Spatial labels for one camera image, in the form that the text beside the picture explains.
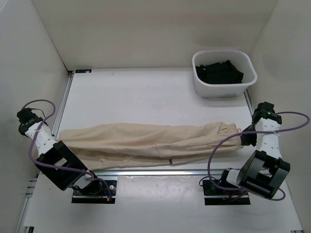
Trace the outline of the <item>beige trousers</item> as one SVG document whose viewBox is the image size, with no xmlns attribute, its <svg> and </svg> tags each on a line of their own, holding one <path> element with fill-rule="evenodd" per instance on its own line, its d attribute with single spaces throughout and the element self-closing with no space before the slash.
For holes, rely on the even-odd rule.
<svg viewBox="0 0 311 233">
<path fill-rule="evenodd" d="M 67 145 L 91 170 L 176 166 L 208 159 L 225 138 L 239 133 L 234 123 L 192 125 L 102 124 L 60 132 Z"/>
</svg>

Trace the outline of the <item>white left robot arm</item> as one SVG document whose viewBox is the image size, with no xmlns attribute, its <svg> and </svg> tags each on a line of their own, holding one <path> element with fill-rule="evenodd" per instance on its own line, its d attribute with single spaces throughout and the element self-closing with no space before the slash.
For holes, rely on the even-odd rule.
<svg viewBox="0 0 311 233">
<path fill-rule="evenodd" d="M 71 188 L 82 195 L 98 195 L 107 192 L 112 197 L 109 185 L 89 170 L 82 161 L 62 142 L 56 141 L 47 123 L 33 112 L 31 108 L 23 108 L 17 113 L 20 125 L 18 131 L 32 140 L 36 146 L 38 158 L 30 158 L 36 167 L 54 183 L 65 191 Z"/>
</svg>

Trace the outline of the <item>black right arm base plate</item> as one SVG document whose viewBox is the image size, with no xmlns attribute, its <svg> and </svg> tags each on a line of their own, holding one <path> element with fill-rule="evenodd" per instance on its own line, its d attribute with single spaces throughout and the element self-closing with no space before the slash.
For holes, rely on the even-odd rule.
<svg viewBox="0 0 311 233">
<path fill-rule="evenodd" d="M 199 181 L 199 186 L 203 188 L 205 206 L 251 204 L 248 193 L 219 189 L 211 183 L 208 176 Z"/>
</svg>

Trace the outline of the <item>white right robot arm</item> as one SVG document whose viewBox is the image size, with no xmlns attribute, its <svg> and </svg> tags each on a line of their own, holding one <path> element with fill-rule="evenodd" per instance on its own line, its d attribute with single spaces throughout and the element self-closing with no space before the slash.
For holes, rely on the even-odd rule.
<svg viewBox="0 0 311 233">
<path fill-rule="evenodd" d="M 229 194 L 235 188 L 242 188 L 262 198 L 274 197 L 290 171 L 290 164 L 281 158 L 277 134 L 254 132 L 274 132 L 281 124 L 281 116 L 275 113 L 272 103 L 258 104 L 251 124 L 243 130 L 253 133 L 241 135 L 242 145 L 252 145 L 256 150 L 240 170 L 228 168 L 222 172 L 218 182 L 222 193 Z"/>
</svg>

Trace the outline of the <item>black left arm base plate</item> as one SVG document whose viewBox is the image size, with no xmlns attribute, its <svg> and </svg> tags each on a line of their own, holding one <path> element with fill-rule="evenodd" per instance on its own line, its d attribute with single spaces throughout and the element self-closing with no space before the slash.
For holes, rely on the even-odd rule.
<svg viewBox="0 0 311 233">
<path fill-rule="evenodd" d="M 76 204 L 115 204 L 117 180 L 108 179 L 105 180 L 111 196 L 108 193 L 107 187 L 98 182 L 94 192 L 74 190 L 71 197 L 71 203 Z"/>
</svg>

